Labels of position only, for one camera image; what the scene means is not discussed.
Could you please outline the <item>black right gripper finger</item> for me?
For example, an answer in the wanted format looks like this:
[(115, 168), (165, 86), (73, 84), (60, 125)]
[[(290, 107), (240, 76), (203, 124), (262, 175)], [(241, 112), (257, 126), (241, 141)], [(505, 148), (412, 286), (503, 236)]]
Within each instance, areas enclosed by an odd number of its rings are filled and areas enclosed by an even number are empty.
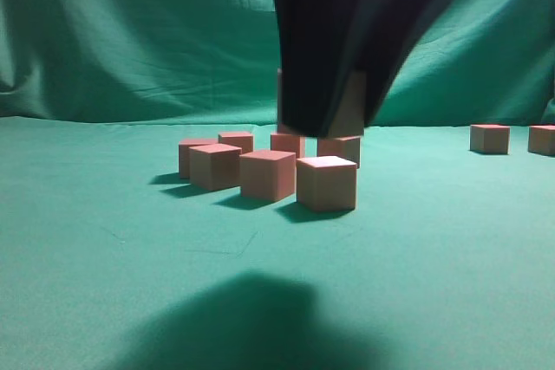
[(310, 137), (328, 135), (357, 2), (274, 0), (282, 69), (279, 119), (289, 129)]

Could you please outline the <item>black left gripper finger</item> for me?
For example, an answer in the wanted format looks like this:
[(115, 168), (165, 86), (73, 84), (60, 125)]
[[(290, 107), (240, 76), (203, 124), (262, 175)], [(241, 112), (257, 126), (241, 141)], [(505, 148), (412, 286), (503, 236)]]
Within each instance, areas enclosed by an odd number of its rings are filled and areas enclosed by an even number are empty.
[(375, 118), (411, 50), (452, 1), (352, 1), (349, 74), (367, 76), (364, 126)]

